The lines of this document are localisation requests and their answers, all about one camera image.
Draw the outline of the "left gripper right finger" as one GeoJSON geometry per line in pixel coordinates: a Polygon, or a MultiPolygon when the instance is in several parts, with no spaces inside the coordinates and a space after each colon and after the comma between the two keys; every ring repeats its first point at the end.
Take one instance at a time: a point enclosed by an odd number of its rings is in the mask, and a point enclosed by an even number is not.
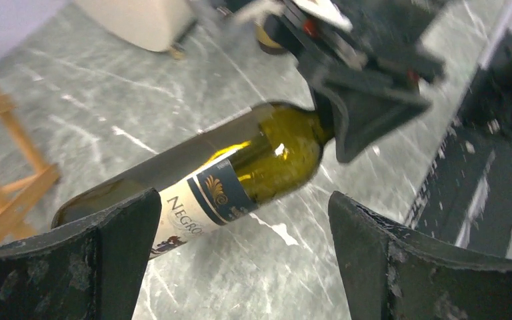
{"type": "Polygon", "coordinates": [[[512,319],[512,259],[440,241],[338,191],[327,213],[353,319],[512,319]]]}

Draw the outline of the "dark bottle black cap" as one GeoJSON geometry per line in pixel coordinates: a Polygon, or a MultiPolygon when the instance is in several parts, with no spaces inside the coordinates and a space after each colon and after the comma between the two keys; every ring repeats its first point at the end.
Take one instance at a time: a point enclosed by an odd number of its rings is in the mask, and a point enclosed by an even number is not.
{"type": "Polygon", "coordinates": [[[316,174],[334,125],[286,101],[248,107],[64,203],[52,227],[154,188],[161,214],[156,258],[283,197],[316,174]]]}

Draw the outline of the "dark bottle gold cap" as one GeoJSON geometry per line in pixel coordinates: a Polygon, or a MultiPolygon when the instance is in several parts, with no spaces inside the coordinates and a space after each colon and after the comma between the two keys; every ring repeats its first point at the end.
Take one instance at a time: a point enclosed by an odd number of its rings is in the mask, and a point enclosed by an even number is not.
{"type": "Polygon", "coordinates": [[[284,55],[287,54],[288,51],[280,46],[280,44],[274,42],[268,36],[267,32],[261,25],[255,24],[255,38],[259,45],[259,48],[269,55],[284,55]]]}

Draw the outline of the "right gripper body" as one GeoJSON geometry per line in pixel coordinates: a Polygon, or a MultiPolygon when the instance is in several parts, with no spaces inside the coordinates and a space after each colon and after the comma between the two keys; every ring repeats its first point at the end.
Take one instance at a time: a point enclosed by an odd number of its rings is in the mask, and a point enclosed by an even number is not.
{"type": "Polygon", "coordinates": [[[265,20],[270,38],[292,53],[312,86],[354,88],[400,81],[434,83],[444,62],[421,38],[445,1],[284,1],[265,20]]]}

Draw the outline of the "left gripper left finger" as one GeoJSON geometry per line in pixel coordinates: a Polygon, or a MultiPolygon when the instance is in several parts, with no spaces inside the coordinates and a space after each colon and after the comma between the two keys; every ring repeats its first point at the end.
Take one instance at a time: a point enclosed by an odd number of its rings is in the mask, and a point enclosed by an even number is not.
{"type": "Polygon", "coordinates": [[[130,319],[160,217],[147,189],[0,246],[0,319],[130,319]]]}

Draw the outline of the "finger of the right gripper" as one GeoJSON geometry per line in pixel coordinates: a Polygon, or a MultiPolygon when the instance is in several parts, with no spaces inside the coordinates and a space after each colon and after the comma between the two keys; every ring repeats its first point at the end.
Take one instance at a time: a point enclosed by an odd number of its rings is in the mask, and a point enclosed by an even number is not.
{"type": "Polygon", "coordinates": [[[370,144],[426,112],[417,89],[393,88],[392,78],[360,71],[322,71],[311,87],[331,108],[336,159],[350,163],[370,144]]]}

